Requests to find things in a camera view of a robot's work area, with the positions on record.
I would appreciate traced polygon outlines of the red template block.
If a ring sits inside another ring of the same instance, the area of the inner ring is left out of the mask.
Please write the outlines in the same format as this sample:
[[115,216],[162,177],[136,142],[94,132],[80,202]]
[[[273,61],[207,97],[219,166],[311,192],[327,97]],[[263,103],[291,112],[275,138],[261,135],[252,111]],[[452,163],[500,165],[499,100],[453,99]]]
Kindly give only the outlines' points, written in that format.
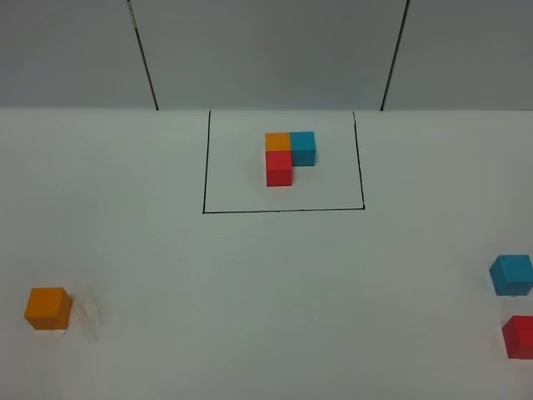
[[266,185],[268,187],[291,186],[293,180],[290,151],[266,151]]

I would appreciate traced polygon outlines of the orange template block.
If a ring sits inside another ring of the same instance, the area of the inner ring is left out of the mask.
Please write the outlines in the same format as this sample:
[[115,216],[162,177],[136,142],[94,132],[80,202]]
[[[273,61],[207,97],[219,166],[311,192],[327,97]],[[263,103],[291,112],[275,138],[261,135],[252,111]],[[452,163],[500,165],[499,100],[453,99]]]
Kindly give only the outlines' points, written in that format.
[[265,149],[267,152],[282,152],[291,150],[291,134],[288,132],[268,132],[265,134]]

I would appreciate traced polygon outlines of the blue template block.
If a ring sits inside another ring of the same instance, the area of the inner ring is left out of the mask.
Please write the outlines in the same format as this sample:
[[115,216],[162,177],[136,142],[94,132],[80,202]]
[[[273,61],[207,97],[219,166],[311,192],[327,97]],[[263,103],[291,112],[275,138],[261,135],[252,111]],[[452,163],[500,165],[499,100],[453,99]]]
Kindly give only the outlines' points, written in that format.
[[313,131],[290,132],[291,158],[294,167],[316,165],[316,139]]

